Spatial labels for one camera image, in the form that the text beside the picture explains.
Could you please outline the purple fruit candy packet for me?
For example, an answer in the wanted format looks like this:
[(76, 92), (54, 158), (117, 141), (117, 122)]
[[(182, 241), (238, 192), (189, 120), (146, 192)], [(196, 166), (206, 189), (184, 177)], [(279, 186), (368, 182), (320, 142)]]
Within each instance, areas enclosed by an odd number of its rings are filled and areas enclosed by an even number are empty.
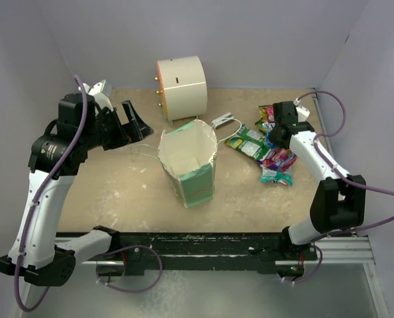
[(270, 148), (267, 154), (258, 160), (258, 165), (269, 170), (284, 172), (297, 160), (297, 155), (290, 149)]

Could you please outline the small white stapler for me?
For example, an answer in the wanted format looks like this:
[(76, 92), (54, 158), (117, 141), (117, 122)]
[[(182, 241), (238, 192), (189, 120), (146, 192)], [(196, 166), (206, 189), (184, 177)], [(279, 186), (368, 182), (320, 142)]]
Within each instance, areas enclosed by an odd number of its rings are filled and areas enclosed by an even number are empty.
[(235, 120), (235, 117), (232, 115), (232, 113), (225, 113), (224, 115), (221, 115), (220, 117), (217, 117), (211, 121), (211, 126), (217, 130), (225, 125), (227, 125), (229, 122), (232, 122)]

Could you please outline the green Fox's candy packet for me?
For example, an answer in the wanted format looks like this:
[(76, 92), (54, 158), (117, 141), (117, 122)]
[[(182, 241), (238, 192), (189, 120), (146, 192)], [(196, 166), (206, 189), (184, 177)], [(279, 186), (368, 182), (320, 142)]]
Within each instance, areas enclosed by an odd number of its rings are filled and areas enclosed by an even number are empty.
[(270, 123), (270, 122), (268, 122), (266, 120), (266, 113), (265, 113), (265, 110), (264, 110), (265, 106), (268, 106), (268, 105), (260, 105), (258, 107), (259, 114), (260, 114), (260, 119), (257, 122), (255, 122), (255, 126), (258, 128), (258, 130), (261, 133), (269, 133), (275, 127), (275, 122), (274, 123)]

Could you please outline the pink red snack packet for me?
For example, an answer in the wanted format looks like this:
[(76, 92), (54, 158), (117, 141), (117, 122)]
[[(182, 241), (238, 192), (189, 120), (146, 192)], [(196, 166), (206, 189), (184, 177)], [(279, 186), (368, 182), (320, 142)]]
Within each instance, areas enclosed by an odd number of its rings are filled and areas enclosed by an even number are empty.
[(274, 109), (272, 105), (268, 105), (264, 107), (265, 113), (266, 113), (266, 120), (270, 123), (275, 122), (274, 118)]

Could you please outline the green paper bag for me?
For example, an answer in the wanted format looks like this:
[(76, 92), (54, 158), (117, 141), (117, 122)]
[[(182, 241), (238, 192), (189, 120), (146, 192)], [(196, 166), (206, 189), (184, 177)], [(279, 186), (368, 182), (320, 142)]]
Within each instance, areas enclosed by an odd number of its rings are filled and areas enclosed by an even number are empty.
[(214, 198), (218, 145), (213, 126), (200, 119), (174, 131), (162, 132), (153, 158), (160, 162), (184, 207)]

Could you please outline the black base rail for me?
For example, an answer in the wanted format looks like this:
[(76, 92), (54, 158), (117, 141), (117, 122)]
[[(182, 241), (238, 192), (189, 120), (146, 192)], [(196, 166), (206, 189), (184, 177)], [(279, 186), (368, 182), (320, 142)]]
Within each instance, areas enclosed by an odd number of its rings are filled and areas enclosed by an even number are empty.
[(147, 270), (252, 271), (274, 274), (302, 261), (316, 260), (310, 245), (291, 254), (280, 246), (281, 233), (139, 233), (118, 235), (110, 256), (92, 256), (98, 265), (125, 265), (125, 275)]

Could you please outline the small blue snack packet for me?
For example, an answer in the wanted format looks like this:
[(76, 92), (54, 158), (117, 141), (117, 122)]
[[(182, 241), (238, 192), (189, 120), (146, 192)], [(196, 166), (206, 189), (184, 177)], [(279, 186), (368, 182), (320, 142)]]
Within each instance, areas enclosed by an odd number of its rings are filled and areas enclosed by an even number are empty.
[(267, 132), (267, 133), (265, 134), (264, 144), (265, 144), (268, 148), (277, 148), (277, 146), (276, 146), (274, 143), (272, 143), (272, 142), (270, 141), (270, 133), (269, 133), (269, 132)]

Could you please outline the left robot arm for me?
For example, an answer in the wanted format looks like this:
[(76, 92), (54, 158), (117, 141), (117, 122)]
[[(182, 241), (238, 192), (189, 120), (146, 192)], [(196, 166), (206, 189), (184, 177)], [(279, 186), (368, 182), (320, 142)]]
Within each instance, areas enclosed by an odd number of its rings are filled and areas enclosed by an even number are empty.
[(56, 244), (55, 238), (66, 196), (88, 152), (120, 148), (153, 134), (129, 100), (122, 106), (126, 124), (116, 109), (93, 96), (71, 93), (59, 101), (58, 118), (32, 144), (25, 211), (12, 249), (0, 257), (0, 273), (35, 286), (58, 287), (78, 264), (98, 255), (107, 260), (119, 256), (120, 233), (101, 225), (65, 243)]

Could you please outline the teal white snack packet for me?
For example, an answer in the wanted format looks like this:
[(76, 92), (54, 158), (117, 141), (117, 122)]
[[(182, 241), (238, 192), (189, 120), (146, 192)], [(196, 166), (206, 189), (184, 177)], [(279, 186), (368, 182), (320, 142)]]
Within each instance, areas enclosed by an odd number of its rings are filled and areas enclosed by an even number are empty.
[(262, 168), (261, 182), (282, 184), (285, 186), (293, 185), (293, 169), (289, 167), (286, 171), (280, 172), (267, 168)]

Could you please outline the white cylindrical drawer cabinet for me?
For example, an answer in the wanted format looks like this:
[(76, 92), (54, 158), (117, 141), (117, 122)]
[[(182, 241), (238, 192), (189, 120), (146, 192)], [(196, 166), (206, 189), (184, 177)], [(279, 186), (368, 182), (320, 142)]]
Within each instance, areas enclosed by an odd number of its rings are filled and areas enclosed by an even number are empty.
[(198, 56), (156, 62), (162, 109), (169, 124), (207, 112), (207, 81)]

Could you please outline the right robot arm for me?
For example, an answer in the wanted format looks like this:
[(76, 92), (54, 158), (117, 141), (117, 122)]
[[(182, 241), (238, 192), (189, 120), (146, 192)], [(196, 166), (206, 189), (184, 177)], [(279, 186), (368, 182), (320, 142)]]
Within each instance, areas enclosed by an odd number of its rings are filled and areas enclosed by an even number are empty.
[(361, 175), (353, 176), (327, 152), (319, 142), (313, 126), (299, 120), (297, 106), (292, 101), (273, 104), (275, 127), (269, 141), (297, 155), (318, 181), (309, 216), (281, 232), (280, 254), (294, 259), (314, 239), (335, 230), (349, 230), (364, 222), (366, 191), (346, 183), (364, 186)]

